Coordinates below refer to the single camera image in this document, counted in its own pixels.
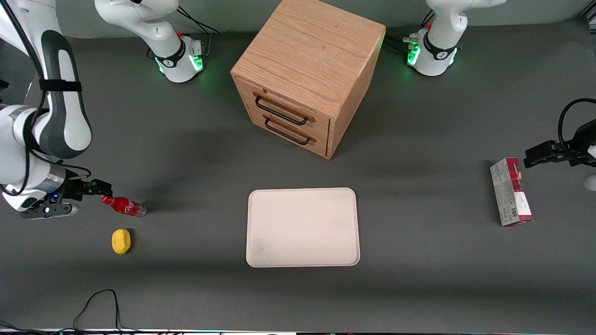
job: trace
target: cardboard box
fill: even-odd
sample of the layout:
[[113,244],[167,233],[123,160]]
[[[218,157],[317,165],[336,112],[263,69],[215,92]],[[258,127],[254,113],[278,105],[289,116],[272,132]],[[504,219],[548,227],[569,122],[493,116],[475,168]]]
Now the cardboard box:
[[503,227],[532,221],[532,212],[522,187],[519,158],[505,158],[491,167],[492,184]]

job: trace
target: gray table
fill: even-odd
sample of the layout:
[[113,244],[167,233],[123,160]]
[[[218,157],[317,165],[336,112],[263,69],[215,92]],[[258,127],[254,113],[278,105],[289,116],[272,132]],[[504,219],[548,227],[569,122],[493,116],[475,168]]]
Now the gray table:
[[[561,109],[594,95],[585,21],[472,27],[437,78],[383,51],[330,161],[250,123],[229,70],[253,36],[214,37],[206,72],[181,85],[138,38],[73,41],[94,141],[72,162],[153,213],[128,218],[96,197],[29,222],[0,202],[2,319],[66,327],[113,288],[136,328],[596,332],[596,193],[582,186],[593,170],[525,170],[535,221],[515,228],[498,223],[488,173],[554,139]],[[593,117],[577,106],[567,136]],[[300,187],[356,191],[356,266],[246,264],[249,193]],[[129,255],[111,250],[118,228],[135,230]],[[111,297],[81,325],[112,327]]]

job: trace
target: wooden cabinet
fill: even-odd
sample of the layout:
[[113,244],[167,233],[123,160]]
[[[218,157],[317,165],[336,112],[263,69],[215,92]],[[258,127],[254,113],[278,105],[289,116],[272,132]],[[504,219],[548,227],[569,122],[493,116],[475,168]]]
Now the wooden cabinet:
[[330,159],[368,90],[385,26],[283,0],[231,74],[250,120]]

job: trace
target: gray wall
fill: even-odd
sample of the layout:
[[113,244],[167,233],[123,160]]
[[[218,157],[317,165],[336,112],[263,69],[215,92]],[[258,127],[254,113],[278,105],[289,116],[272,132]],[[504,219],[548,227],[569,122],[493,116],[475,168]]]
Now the gray wall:
[[[226,31],[257,31],[279,0],[180,0],[197,20]],[[324,0],[331,5],[370,18],[388,27],[420,23],[429,8],[424,0]],[[590,0],[509,0],[504,5],[470,10],[473,26],[535,24],[563,21],[576,16]],[[95,12],[94,0],[58,0],[58,21],[66,36],[109,38],[132,36],[111,26]],[[194,23],[178,13],[167,17],[176,30],[198,32]]]

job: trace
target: coca-cola bottle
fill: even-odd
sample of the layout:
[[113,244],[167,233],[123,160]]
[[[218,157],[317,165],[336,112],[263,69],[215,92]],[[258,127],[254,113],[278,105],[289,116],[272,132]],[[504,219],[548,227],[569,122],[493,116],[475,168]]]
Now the coca-cola bottle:
[[117,211],[118,213],[136,216],[137,218],[141,218],[145,216],[147,209],[143,204],[136,203],[132,200],[128,200],[124,197],[107,197],[103,196],[101,198],[101,202],[106,205],[109,205]]

